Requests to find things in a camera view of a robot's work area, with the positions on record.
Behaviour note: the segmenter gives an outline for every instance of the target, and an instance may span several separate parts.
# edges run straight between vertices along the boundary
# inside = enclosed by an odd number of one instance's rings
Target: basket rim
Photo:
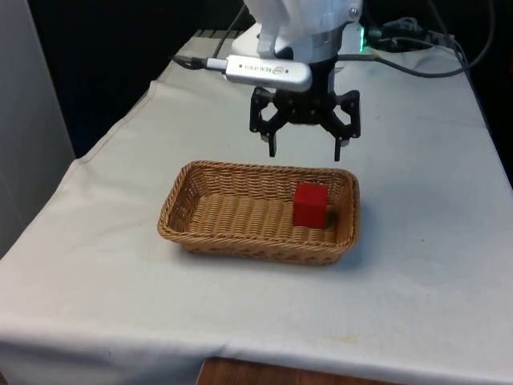
[[[322,242],[322,241],[294,241],[289,238],[280,238],[280,237],[262,237],[262,236],[252,236],[248,237],[245,235],[236,235],[236,234],[211,234],[211,233],[198,233],[198,232],[178,232],[168,226],[168,218],[169,214],[172,211],[176,198],[180,192],[180,189],[185,181],[185,176],[189,173],[189,171],[194,167],[204,167],[208,166],[211,168],[231,168],[231,169],[254,169],[254,168],[267,168],[273,170],[281,170],[288,172],[298,172],[298,171],[308,171],[312,175],[316,174],[340,174],[349,177],[352,182],[353,188],[353,223],[351,227],[351,231],[349,237],[345,239],[343,242],[332,243],[332,242]],[[157,224],[157,230],[159,234],[170,240],[176,242],[182,241],[208,241],[208,242],[221,242],[225,243],[227,241],[234,241],[237,243],[244,243],[245,245],[251,245],[253,242],[260,244],[262,241],[265,241],[269,245],[290,245],[290,246],[298,246],[298,247],[308,247],[311,249],[323,248],[323,250],[329,250],[332,252],[343,252],[348,247],[353,245],[358,238],[358,223],[359,223],[359,206],[360,206],[360,188],[357,177],[344,169],[339,168],[303,168],[296,166],[274,166],[274,165],[259,165],[259,164],[235,164],[235,163],[227,163],[227,162],[216,162],[209,160],[194,160],[193,162],[185,165],[180,170],[178,177],[175,180],[175,184],[173,185],[171,192],[168,194],[166,201],[164,202],[164,206],[160,212],[160,218]]]

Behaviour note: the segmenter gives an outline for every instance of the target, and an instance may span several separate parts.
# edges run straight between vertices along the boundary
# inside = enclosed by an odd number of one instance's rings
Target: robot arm
[[[251,98],[249,129],[269,144],[270,156],[276,155],[278,130],[287,123],[307,124],[320,125],[333,136],[334,159],[339,161],[341,147],[361,133],[360,94],[336,95],[334,77],[343,31],[349,23],[358,22],[362,0],[245,3],[257,21],[256,36],[244,41],[244,55],[225,61],[209,59],[207,67],[217,67],[235,83],[257,86]],[[237,41],[233,46],[236,51]],[[265,120],[262,111],[271,103],[277,112]],[[335,108],[349,115],[349,124],[338,119]]]

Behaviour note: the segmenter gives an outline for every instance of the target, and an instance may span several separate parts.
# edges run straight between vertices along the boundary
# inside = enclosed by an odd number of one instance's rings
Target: green light
[[[363,52],[363,50],[366,47],[366,29],[364,27],[360,28],[360,52]]]

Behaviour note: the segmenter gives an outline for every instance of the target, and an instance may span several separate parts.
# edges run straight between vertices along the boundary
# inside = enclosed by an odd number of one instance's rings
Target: wooden floor
[[[196,385],[393,385],[368,379],[327,375],[287,367],[247,363],[233,359],[208,359]]]

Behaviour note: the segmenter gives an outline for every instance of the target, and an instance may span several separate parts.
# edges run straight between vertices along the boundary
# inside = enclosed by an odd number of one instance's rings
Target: red cube
[[[328,211],[328,186],[300,183],[294,196],[294,226],[324,229]]]

